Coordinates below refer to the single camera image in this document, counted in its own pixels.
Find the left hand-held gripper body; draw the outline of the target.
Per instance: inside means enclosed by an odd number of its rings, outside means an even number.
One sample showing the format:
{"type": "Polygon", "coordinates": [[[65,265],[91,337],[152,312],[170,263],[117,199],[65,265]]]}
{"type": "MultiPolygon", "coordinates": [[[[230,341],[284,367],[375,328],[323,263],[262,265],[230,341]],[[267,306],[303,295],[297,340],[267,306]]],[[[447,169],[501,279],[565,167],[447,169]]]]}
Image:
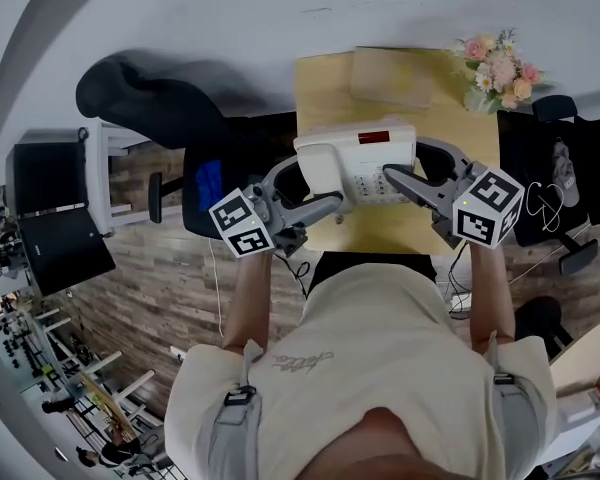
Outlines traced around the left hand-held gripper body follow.
{"type": "Polygon", "coordinates": [[[300,174],[254,177],[209,209],[220,238],[238,258],[276,250],[292,256],[306,241],[306,232],[286,220],[289,207],[305,201],[309,187],[300,174]]]}

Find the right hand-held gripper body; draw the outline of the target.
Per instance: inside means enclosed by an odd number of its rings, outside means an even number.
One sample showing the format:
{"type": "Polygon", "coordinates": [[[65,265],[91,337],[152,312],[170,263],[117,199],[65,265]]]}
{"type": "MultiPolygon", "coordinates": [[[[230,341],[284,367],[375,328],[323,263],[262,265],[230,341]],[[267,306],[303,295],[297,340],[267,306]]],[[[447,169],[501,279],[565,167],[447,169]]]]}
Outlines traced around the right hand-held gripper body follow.
{"type": "Polygon", "coordinates": [[[466,240],[493,249],[518,221],[525,188],[499,168],[460,163],[457,178],[443,194],[447,213],[432,213],[432,228],[456,248],[466,240]]]}

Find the white telephone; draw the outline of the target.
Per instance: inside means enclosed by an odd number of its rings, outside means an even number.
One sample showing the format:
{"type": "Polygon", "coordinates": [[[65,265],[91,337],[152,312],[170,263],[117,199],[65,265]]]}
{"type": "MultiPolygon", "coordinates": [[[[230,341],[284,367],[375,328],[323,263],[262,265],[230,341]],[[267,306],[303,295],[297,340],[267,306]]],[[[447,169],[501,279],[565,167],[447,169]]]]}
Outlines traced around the white telephone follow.
{"type": "Polygon", "coordinates": [[[400,164],[413,170],[416,128],[399,116],[315,127],[294,140],[297,161],[310,193],[340,192],[336,211],[357,206],[395,205],[409,199],[386,180],[383,167],[400,164]]]}

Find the person's left forearm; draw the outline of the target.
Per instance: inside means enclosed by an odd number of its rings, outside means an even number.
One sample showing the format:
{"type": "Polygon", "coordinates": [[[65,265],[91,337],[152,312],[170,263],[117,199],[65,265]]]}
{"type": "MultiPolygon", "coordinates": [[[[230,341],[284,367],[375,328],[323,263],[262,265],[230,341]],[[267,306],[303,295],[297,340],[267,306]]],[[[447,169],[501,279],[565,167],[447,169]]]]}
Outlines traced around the person's left forearm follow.
{"type": "Polygon", "coordinates": [[[225,318],[224,350],[242,355],[250,340],[267,349],[272,258],[271,252],[262,252],[238,260],[234,295],[225,318]]]}

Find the blue cloth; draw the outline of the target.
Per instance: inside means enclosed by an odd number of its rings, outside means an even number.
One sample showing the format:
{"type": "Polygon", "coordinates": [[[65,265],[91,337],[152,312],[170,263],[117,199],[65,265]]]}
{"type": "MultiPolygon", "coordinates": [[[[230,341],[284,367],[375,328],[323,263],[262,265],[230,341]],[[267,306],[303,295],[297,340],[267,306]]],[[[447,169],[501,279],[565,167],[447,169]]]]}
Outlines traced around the blue cloth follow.
{"type": "Polygon", "coordinates": [[[195,181],[198,188],[198,210],[200,212],[208,211],[224,197],[220,160],[203,163],[196,172],[195,181]]]}

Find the person's black trousers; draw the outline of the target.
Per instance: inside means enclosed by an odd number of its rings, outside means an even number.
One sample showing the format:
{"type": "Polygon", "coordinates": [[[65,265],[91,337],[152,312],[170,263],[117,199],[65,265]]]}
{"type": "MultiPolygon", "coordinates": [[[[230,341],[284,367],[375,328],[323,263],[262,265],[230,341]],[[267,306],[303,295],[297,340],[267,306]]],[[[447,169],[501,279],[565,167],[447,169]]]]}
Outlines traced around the person's black trousers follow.
{"type": "Polygon", "coordinates": [[[308,303],[376,303],[438,291],[427,255],[326,252],[318,261],[308,303]]]}

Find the black mesh office chair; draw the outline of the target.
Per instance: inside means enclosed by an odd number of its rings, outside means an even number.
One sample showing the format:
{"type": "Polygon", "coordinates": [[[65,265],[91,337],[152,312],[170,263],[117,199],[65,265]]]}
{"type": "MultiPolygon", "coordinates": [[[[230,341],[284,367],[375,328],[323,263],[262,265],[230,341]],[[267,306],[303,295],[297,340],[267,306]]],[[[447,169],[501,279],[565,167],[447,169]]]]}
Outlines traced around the black mesh office chair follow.
{"type": "Polygon", "coordinates": [[[523,247],[558,240],[567,249],[559,258],[564,276],[575,274],[597,256],[598,241],[578,243],[569,233],[589,223],[600,224],[600,119],[578,115],[569,96],[553,95],[532,104],[530,114],[497,113],[500,166],[523,185],[526,193],[514,226],[523,247]],[[573,162],[579,203],[564,206],[552,184],[554,143],[561,139],[573,162]]]}

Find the grey cap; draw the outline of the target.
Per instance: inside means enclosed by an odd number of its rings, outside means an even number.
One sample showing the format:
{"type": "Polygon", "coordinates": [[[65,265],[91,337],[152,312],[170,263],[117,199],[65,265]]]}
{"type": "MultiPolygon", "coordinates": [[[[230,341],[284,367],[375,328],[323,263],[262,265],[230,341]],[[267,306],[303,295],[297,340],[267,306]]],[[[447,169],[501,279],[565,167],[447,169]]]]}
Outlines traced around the grey cap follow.
{"type": "Polygon", "coordinates": [[[559,199],[564,206],[575,207],[580,200],[575,169],[569,156],[569,148],[561,139],[554,143],[552,163],[552,184],[556,188],[559,199]]]}

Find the light wooden table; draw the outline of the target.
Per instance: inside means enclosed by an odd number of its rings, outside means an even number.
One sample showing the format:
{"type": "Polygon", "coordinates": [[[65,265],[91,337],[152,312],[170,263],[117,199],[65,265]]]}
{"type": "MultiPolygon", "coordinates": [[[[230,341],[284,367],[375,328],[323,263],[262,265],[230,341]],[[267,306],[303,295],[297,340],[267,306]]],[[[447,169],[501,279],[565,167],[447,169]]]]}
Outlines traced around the light wooden table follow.
{"type": "MultiPolygon", "coordinates": [[[[351,52],[306,57],[295,65],[297,130],[400,116],[418,134],[458,146],[470,159],[499,164],[495,114],[475,113],[464,106],[466,77],[461,58],[444,50],[418,49],[433,79],[427,110],[358,100],[351,94],[351,52]]],[[[342,223],[327,218],[307,230],[307,248],[315,251],[421,253],[449,255],[451,248],[431,228],[431,214],[414,204],[359,206],[342,223]]]]}

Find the beige flat box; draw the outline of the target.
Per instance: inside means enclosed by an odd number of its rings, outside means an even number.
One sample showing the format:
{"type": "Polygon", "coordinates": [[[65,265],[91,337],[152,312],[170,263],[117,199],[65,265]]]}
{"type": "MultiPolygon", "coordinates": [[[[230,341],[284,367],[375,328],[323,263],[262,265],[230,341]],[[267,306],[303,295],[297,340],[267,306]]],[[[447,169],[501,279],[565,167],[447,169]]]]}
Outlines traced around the beige flat box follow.
{"type": "Polygon", "coordinates": [[[433,76],[418,54],[358,47],[353,55],[350,88],[357,99],[427,110],[432,101],[433,76]]]}

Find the black stool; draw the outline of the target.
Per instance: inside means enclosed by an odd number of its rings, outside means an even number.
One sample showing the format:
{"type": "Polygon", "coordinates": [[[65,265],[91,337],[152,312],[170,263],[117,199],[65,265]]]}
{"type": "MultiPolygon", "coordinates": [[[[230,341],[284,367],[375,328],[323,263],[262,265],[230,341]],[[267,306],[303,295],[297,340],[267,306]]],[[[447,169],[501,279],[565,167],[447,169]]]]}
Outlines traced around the black stool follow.
{"type": "Polygon", "coordinates": [[[573,342],[562,325],[560,303],[550,296],[535,297],[515,310],[515,340],[540,337],[550,361],[573,342]]]}

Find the black high-back office chair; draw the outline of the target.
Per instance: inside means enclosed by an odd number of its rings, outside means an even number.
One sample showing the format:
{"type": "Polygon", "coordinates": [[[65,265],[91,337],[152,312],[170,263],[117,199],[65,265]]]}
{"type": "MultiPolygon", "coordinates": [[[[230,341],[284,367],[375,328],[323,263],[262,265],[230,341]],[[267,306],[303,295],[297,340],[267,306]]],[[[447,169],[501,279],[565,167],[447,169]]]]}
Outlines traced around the black high-back office chair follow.
{"type": "Polygon", "coordinates": [[[182,194],[182,219],[187,231],[216,239],[218,231],[209,210],[198,210],[195,175],[208,161],[222,163],[224,197],[244,189],[254,177],[264,176],[292,154],[297,131],[293,112],[226,117],[196,86],[179,80],[150,78],[121,55],[92,65],[76,86],[76,105],[87,118],[137,132],[168,150],[184,152],[180,177],[164,181],[159,172],[149,178],[150,220],[163,217],[163,199],[182,194]]]}

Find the cream t-shirt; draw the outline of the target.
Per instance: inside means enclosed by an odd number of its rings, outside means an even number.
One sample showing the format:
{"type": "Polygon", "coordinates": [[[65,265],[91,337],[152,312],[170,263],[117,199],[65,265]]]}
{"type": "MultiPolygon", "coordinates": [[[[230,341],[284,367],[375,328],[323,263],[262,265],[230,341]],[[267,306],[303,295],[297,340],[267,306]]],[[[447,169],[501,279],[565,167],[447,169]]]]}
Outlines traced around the cream t-shirt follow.
{"type": "Polygon", "coordinates": [[[308,303],[267,350],[186,354],[164,423],[169,457],[198,480],[296,480],[371,410],[389,410],[428,461],[477,480],[524,480],[555,434],[543,341],[472,351],[437,291],[308,303]]]}

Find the round cream table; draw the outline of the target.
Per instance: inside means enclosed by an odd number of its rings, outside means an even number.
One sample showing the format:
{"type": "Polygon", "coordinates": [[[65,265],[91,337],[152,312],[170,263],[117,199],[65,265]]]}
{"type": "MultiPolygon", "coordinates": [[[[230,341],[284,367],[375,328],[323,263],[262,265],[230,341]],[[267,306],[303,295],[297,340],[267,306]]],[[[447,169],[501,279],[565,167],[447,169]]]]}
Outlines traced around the round cream table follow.
{"type": "Polygon", "coordinates": [[[558,397],[593,387],[600,377],[600,324],[563,349],[550,370],[558,397]]]}

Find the white shelf rack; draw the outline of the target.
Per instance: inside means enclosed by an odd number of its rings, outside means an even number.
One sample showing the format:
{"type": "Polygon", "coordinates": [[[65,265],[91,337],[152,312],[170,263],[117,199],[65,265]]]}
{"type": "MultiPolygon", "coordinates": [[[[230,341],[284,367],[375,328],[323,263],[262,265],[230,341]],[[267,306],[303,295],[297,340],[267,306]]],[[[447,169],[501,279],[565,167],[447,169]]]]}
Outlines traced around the white shelf rack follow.
{"type": "Polygon", "coordinates": [[[133,424],[135,418],[146,416],[145,407],[138,405],[131,412],[125,411],[129,396],[153,378],[153,370],[113,392],[107,387],[102,374],[122,357],[120,350],[100,359],[74,333],[69,334],[71,345],[66,346],[56,331],[71,323],[71,317],[55,319],[54,316],[60,313],[58,308],[33,314],[30,301],[22,307],[13,307],[12,302],[7,296],[0,298],[0,335],[4,338],[9,358],[13,359],[18,351],[23,352],[35,381],[49,379],[53,385],[61,383],[66,393],[73,388],[85,389],[85,397],[90,400],[91,406],[76,414],[84,419],[95,412],[107,429],[119,430],[123,443],[137,442],[140,446],[147,446],[155,441],[153,438],[142,441],[140,430],[133,424]]]}

